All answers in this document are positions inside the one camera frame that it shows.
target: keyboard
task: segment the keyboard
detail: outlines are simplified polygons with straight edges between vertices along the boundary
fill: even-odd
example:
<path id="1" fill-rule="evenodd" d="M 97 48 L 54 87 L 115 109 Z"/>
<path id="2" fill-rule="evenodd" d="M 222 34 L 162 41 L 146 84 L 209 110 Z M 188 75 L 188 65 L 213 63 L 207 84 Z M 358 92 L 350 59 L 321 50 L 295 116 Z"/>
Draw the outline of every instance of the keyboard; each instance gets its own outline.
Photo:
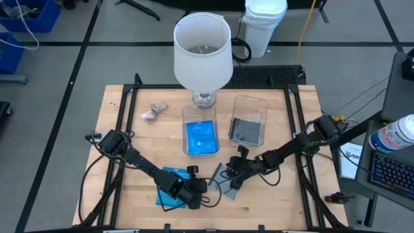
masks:
<path id="1" fill-rule="evenodd" d="M 371 163 L 370 183 L 414 199 L 414 166 L 375 153 Z"/>

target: white lampshade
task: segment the white lampshade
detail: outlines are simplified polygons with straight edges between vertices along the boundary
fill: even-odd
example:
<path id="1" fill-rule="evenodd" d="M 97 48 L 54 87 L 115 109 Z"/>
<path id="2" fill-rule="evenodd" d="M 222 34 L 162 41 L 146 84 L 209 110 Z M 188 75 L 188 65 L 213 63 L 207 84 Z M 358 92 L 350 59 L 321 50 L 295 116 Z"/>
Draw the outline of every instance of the white lampshade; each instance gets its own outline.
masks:
<path id="1" fill-rule="evenodd" d="M 213 94 L 233 75 L 231 31 L 223 16 L 195 13 L 174 29 L 174 73 L 185 88 Z"/>

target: white bucket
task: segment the white bucket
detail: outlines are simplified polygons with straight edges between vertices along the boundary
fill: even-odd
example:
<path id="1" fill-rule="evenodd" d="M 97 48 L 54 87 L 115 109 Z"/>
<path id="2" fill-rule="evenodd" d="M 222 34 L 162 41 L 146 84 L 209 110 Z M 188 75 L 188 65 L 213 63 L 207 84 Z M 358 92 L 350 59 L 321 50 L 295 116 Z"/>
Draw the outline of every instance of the white bucket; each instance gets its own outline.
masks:
<path id="1" fill-rule="evenodd" d="M 253 0 L 246 6 L 245 41 L 252 49 L 252 57 L 265 55 L 273 31 L 280 23 L 287 10 L 287 0 Z"/>

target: white lid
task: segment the white lid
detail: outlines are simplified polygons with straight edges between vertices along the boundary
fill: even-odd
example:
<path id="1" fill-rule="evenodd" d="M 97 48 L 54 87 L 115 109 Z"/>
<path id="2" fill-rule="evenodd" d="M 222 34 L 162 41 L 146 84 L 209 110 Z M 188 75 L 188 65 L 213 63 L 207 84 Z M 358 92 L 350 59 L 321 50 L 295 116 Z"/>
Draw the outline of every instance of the white lid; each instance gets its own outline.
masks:
<path id="1" fill-rule="evenodd" d="M 286 11 L 287 0 L 255 0 L 251 1 L 246 8 L 253 14 L 273 16 Z"/>
<path id="2" fill-rule="evenodd" d="M 399 126 L 404 136 L 414 142 L 414 114 L 402 118 Z"/>

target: blue crate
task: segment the blue crate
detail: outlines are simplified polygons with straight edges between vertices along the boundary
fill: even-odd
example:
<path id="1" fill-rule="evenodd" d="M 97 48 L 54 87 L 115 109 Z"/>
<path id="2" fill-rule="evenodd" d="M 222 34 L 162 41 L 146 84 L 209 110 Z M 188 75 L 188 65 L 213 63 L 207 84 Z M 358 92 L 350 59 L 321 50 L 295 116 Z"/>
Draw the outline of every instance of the blue crate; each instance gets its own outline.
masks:
<path id="1" fill-rule="evenodd" d="M 16 0 L 3 0 L 7 6 L 17 6 Z M 30 8 L 41 7 L 41 13 L 36 19 L 26 19 L 27 27 L 32 32 L 50 32 L 60 14 L 60 9 L 53 0 L 19 0 L 20 6 Z M 0 17 L 0 24 L 11 32 L 26 32 L 20 18 Z"/>
<path id="2" fill-rule="evenodd" d="M 22 46 L 9 32 L 0 32 L 0 39 L 13 45 Z M 0 74 L 14 74 L 24 49 L 13 47 L 2 42 L 0 44 L 2 45 L 0 50 Z"/>

